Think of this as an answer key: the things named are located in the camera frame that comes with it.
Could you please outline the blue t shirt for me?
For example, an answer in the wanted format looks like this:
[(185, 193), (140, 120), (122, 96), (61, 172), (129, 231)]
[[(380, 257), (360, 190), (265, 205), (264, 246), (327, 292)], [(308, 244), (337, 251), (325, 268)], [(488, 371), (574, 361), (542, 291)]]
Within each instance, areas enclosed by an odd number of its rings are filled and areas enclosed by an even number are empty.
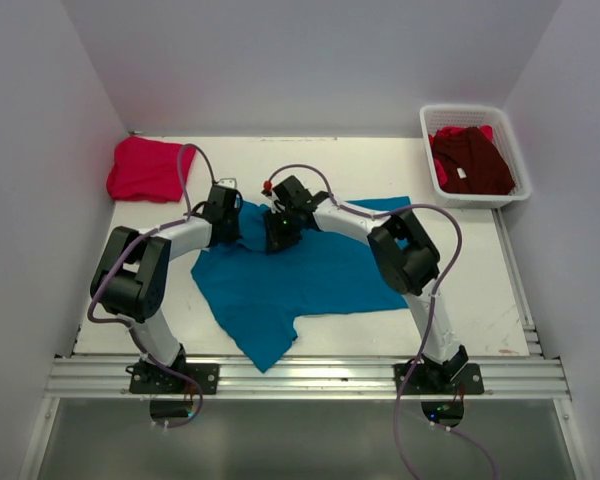
[(267, 210), (246, 203), (240, 239), (201, 252), (191, 270), (219, 326), (260, 372), (291, 348), (300, 316), (406, 308), (382, 280), (369, 248), (356, 240), (306, 230), (298, 245), (266, 253)]

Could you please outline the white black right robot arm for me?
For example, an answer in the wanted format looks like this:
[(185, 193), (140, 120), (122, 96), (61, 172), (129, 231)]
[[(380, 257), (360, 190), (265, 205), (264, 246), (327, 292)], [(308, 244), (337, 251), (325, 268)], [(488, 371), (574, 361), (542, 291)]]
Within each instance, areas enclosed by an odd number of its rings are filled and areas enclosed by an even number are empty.
[(277, 253), (300, 242), (304, 230), (338, 234), (370, 248), (385, 284), (406, 301), (421, 337), (414, 375), (441, 392), (468, 364), (466, 348), (455, 335), (441, 299), (440, 283), (450, 268), (439, 268), (441, 255), (414, 210), (357, 207), (328, 191), (311, 193), (290, 176), (267, 180), (263, 194), (271, 209), (263, 214), (266, 252)]

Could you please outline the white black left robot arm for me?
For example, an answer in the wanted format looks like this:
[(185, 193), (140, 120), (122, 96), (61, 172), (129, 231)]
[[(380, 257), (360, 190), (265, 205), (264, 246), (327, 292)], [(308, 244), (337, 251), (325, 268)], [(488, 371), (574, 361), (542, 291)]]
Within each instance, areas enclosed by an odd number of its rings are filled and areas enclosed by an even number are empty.
[(144, 362), (182, 376), (184, 347), (162, 311), (170, 263), (237, 241), (242, 206), (237, 182), (222, 179), (211, 186), (205, 201), (178, 220), (142, 231), (114, 228), (91, 282), (88, 320), (124, 326)]

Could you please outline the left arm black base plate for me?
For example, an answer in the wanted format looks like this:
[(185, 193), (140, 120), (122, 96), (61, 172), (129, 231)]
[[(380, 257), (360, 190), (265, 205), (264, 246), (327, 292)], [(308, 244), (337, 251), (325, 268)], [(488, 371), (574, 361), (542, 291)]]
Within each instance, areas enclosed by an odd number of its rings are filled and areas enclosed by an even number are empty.
[[(176, 395), (192, 392), (193, 385), (159, 367), (137, 362), (125, 368), (130, 375), (129, 392), (132, 394)], [(197, 383), (195, 392), (214, 395), (220, 379), (220, 367), (215, 363), (187, 363), (180, 373)]]

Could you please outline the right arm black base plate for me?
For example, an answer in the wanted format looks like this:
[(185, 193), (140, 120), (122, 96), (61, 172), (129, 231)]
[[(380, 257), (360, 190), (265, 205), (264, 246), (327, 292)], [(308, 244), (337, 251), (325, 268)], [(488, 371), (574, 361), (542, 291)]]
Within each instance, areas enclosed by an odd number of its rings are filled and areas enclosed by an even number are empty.
[(396, 390), (407, 379), (402, 390), (403, 395), (482, 395), (485, 393), (480, 366), (471, 361), (463, 365), (438, 365), (433, 361), (424, 360), (417, 363), (410, 376), (413, 360), (392, 365), (393, 381)]

